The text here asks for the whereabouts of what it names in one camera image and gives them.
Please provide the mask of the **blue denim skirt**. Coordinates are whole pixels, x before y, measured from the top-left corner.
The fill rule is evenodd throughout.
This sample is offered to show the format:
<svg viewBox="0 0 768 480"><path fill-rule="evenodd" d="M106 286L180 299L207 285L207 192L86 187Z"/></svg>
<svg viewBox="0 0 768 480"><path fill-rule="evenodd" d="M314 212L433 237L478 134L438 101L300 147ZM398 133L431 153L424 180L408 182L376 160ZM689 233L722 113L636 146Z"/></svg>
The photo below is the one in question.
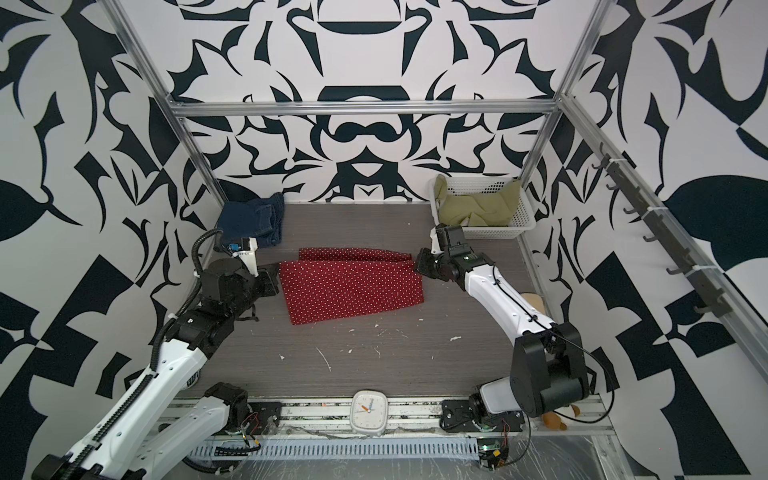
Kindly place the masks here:
<svg viewBox="0 0 768 480"><path fill-rule="evenodd" d="M281 243L285 202L282 193L268 198L255 198L247 202L227 202L217 220L224 245L240 238L255 238L259 248L274 247Z"/></svg>

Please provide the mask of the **red polka dot skirt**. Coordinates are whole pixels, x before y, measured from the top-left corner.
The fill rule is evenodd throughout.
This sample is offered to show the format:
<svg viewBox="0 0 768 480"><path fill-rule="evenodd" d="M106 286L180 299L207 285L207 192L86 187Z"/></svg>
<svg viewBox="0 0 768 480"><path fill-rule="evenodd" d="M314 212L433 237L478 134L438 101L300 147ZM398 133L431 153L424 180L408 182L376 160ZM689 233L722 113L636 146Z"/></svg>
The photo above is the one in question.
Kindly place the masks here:
<svg viewBox="0 0 768 480"><path fill-rule="evenodd" d="M366 248L302 248L279 266L294 325L360 317L420 305L422 276L408 253Z"/></svg>

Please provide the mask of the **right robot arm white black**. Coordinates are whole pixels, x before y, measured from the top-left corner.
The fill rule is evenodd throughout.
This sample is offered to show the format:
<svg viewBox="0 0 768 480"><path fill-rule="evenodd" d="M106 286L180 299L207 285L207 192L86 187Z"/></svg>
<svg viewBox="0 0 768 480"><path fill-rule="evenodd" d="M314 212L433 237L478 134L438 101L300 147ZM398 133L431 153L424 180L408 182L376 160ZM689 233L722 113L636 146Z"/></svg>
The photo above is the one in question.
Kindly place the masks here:
<svg viewBox="0 0 768 480"><path fill-rule="evenodd" d="M470 396L474 420L507 412L529 418L553 413L585 425L606 420L614 399L597 418L577 416L577 403L590 396L587 358L603 370L607 384L614 382L605 364L583 347L578 329L534 307L507 282L496 262L471 247L462 228L439 224L430 239L431 245L417 256L415 271L458 285L495 320L513 347L509 375L481 385Z"/></svg>

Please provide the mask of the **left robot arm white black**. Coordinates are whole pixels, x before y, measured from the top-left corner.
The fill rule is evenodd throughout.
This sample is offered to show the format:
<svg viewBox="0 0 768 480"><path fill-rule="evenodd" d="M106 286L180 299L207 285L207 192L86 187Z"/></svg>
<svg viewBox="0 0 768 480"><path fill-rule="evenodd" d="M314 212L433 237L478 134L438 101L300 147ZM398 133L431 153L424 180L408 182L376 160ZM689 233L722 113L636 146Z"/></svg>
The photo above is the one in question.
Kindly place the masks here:
<svg viewBox="0 0 768 480"><path fill-rule="evenodd" d="M253 237L231 237L223 247L226 257L208 266L193 259L193 292L154 337L140 379L65 455L46 456L32 478L161 479L208 437L220 431L244 431L250 414L247 392L219 382L191 413L157 435L151 433L245 312L258 299L278 294L277 268L258 265L258 248Z"/></svg>

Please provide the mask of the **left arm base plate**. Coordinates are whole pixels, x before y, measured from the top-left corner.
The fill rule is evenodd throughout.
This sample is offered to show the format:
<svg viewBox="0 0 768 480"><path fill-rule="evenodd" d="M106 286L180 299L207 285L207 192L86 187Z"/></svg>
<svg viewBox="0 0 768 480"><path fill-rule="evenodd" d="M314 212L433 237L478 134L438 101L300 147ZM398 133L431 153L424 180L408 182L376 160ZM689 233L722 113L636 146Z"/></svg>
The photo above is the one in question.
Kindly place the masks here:
<svg viewBox="0 0 768 480"><path fill-rule="evenodd" d="M279 401L249 402L242 429L247 436L268 435L277 431L283 403Z"/></svg>

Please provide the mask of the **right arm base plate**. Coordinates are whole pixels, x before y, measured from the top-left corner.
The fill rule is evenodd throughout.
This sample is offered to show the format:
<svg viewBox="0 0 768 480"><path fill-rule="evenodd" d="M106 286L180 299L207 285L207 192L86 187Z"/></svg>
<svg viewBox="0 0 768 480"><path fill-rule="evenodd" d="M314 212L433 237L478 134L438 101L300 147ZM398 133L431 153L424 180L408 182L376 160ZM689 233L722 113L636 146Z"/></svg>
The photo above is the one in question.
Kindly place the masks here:
<svg viewBox="0 0 768 480"><path fill-rule="evenodd" d="M520 411L501 414L486 413L472 399L447 399L440 403L439 428L449 433L513 433L525 429L526 420Z"/></svg>

